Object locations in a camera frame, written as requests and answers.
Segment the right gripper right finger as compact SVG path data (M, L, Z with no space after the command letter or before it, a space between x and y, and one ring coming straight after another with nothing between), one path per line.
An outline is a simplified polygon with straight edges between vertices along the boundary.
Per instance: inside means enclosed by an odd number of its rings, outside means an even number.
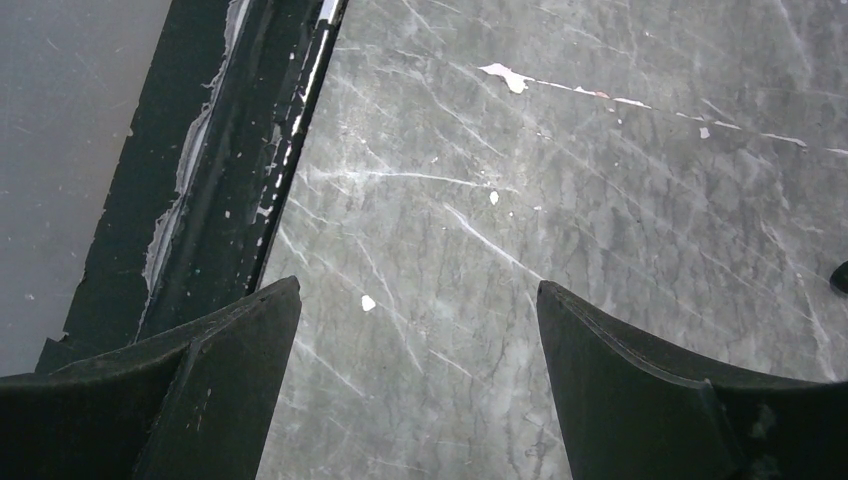
M723 363L544 280L537 317L575 479L843 479L847 386Z

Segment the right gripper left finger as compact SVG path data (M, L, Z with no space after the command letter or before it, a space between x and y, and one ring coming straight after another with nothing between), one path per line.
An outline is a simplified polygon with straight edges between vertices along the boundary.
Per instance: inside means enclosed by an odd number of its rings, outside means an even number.
M252 479L294 343L297 278L52 373L1 381L5 479Z

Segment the pink music stand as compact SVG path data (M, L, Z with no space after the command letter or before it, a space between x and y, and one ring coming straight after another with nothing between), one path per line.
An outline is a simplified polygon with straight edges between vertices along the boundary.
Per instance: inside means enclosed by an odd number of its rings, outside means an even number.
M842 296L848 295L848 261L844 261L834 269L829 277L831 290Z

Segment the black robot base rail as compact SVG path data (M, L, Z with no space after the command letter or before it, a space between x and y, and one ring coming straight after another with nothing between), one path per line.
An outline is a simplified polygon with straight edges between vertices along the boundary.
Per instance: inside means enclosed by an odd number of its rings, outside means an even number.
M62 335L37 372L259 287L345 8L171 4Z

